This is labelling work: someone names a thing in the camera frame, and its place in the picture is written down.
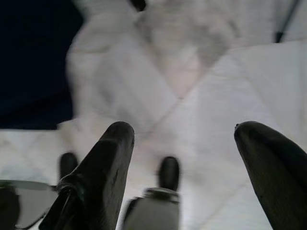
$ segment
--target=dark blue fabric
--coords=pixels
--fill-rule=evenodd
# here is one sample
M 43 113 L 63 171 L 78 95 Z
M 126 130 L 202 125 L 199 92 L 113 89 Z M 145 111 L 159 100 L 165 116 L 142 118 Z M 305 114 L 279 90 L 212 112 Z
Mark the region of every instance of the dark blue fabric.
M 73 116 L 66 54 L 83 17 L 70 0 L 0 6 L 0 128 L 55 129 Z

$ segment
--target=black boot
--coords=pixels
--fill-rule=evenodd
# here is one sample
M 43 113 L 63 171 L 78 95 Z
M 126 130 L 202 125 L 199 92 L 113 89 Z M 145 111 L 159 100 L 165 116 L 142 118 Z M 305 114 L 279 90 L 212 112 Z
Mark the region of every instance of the black boot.
M 61 156 L 59 161 L 59 178 L 62 179 L 64 176 L 71 173 L 78 166 L 77 157 L 71 153 L 65 153 Z
M 179 185 L 180 168 L 175 157 L 165 157 L 158 172 L 158 183 L 161 188 L 177 191 Z

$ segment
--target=white tiled floor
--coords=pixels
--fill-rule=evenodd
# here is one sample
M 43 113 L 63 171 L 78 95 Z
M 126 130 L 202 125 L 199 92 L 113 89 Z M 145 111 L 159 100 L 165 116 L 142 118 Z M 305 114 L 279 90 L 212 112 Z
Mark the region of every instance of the white tiled floor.
M 189 42 L 177 50 L 172 46 L 173 53 L 162 54 L 158 51 L 172 36 L 156 34 L 148 42 L 132 27 L 136 17 L 124 11 L 126 3 L 84 2 L 92 17 L 68 56 L 76 118 L 55 132 L 1 131 L 0 177 L 55 184 L 60 154 L 74 151 L 82 159 L 110 124 L 124 120 L 134 126 L 137 137 L 124 206 L 155 185 L 160 160 L 174 155 L 182 166 L 182 229 L 271 229 L 233 132 L 236 123 L 257 120 L 299 143 L 307 140 L 307 42 L 269 44 L 272 2 L 232 0 L 233 7 L 227 7 L 229 2 L 220 0 L 219 10 L 209 4 L 219 23 L 208 23 L 202 2 L 194 0 L 194 6 L 201 3 L 189 9 L 198 13 L 192 18 L 199 34 L 188 36 Z M 226 16 L 220 18 L 221 12 Z M 176 9 L 172 13 L 176 18 Z M 289 40 L 306 39 L 300 18 L 302 13 L 289 30 Z M 229 39 L 228 19 L 240 36 Z M 152 30 L 165 34 L 165 28 Z M 214 40 L 223 36 L 225 41 Z M 226 52 L 232 42 L 239 48 Z M 240 48 L 257 44 L 267 45 Z

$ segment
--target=black shoe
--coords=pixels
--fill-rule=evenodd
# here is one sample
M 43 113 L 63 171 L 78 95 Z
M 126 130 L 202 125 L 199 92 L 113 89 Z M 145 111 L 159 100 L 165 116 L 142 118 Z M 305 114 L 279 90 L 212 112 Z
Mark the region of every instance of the black shoe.
M 145 0 L 129 0 L 133 7 L 138 11 L 144 11 L 146 8 L 146 1 Z
M 62 179 L 64 176 L 71 173 L 78 166 L 77 157 L 71 153 L 65 153 L 61 156 L 59 161 L 59 178 Z
M 180 168 L 175 157 L 165 157 L 158 172 L 158 183 L 161 188 L 177 191 L 179 185 Z

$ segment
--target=tile grout line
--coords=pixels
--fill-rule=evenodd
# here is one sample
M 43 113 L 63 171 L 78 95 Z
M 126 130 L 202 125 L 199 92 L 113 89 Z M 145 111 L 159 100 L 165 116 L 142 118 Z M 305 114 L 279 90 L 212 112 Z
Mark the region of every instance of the tile grout line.
M 244 188 L 248 184 L 249 181 L 250 181 L 249 179 L 245 180 L 242 184 L 240 184 L 237 187 L 237 189 L 234 192 L 229 194 L 227 198 L 225 199 L 225 201 L 221 205 L 219 205 L 219 207 L 209 216 L 209 218 L 206 221 L 204 221 L 204 223 L 201 225 L 200 230 L 204 230 L 207 223 L 210 222 L 215 216 L 217 216 L 217 214 L 222 210 L 222 208 L 227 204 L 227 202 L 231 200 L 231 198 L 234 197 L 238 191 Z

